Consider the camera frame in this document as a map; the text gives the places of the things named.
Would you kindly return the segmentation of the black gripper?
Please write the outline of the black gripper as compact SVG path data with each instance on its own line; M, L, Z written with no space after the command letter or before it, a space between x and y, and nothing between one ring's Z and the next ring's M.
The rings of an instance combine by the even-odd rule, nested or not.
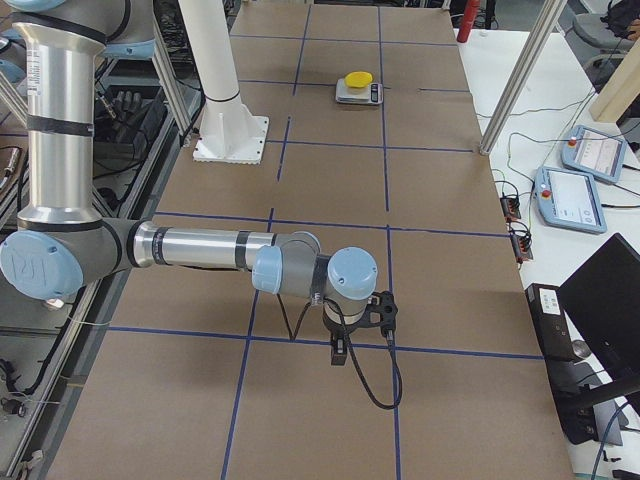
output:
M331 365L344 366L348 358L346 336L354 332L358 326L356 324L347 324L346 328L343 328L341 324L331 319L324 319L323 323L330 333Z

